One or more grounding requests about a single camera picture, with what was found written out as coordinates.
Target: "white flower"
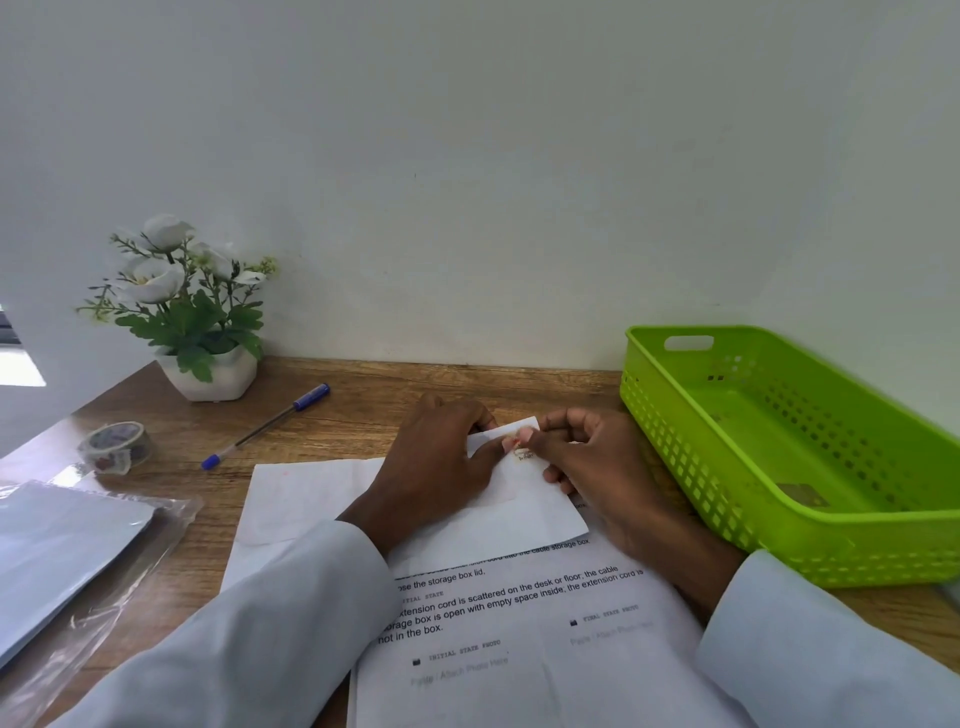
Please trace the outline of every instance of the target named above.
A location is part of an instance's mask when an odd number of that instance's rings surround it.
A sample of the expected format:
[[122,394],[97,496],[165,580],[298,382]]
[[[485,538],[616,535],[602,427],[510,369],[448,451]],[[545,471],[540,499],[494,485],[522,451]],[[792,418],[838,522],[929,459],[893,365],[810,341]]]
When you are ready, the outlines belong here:
[[169,253],[186,242],[194,233],[193,226],[176,215],[157,215],[143,224],[146,236],[143,247],[153,253]]
[[233,279],[233,282],[237,285],[253,286],[259,285],[266,279],[267,277],[265,275],[262,273],[257,273],[256,271],[240,271],[240,273],[237,274],[237,277]]
[[[232,246],[227,243],[227,253],[230,253],[231,249]],[[255,286],[267,279],[262,273],[256,271],[240,271],[234,277],[233,260],[230,256],[221,253],[206,243],[190,243],[190,254],[193,255],[201,268],[209,271],[214,278],[219,280],[229,280],[236,285]]]
[[190,243],[190,254],[197,260],[197,264],[220,280],[233,278],[233,261],[216,248],[206,243]]
[[130,281],[117,288],[124,296],[138,303],[169,301],[180,292],[184,279],[181,266],[156,257],[131,260],[123,274]]

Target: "tape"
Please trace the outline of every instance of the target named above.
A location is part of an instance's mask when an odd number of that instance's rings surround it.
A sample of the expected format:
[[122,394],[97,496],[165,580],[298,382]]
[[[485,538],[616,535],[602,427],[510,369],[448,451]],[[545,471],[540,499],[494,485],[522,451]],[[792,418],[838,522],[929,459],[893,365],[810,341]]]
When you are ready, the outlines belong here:
[[84,462],[97,473],[125,475],[153,451],[147,428],[127,422],[106,425],[88,434],[77,447]]

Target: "paper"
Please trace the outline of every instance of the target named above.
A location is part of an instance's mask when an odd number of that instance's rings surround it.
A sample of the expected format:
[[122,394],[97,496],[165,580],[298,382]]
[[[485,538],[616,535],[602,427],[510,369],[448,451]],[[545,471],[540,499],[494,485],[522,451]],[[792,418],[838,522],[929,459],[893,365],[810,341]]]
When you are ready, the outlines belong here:
[[693,666],[674,590],[586,536],[398,580],[404,611],[350,683],[348,726],[752,726]]
[[0,488],[0,667],[153,515],[145,503],[70,488]]
[[[536,418],[470,435],[467,451],[523,426],[536,427]],[[339,516],[370,487],[382,463],[375,458],[257,465],[221,591],[263,568],[317,522]],[[450,569],[585,533],[587,525],[569,498],[544,482],[546,465],[537,457],[508,454],[490,485],[464,510],[424,528],[390,554],[391,573],[401,578]]]

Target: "sticker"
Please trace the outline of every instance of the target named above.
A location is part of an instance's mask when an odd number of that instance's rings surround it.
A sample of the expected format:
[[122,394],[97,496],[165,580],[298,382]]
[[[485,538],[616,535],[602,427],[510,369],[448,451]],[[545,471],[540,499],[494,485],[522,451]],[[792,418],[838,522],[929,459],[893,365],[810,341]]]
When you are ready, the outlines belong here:
[[809,483],[777,483],[787,496],[808,508],[826,508],[829,502]]

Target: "basket handle hole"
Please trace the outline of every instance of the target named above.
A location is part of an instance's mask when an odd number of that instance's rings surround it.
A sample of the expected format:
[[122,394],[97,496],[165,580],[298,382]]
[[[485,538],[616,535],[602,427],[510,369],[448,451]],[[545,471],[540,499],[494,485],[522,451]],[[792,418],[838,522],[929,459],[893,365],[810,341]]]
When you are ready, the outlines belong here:
[[663,342],[668,352],[708,352],[713,349],[712,336],[669,336]]

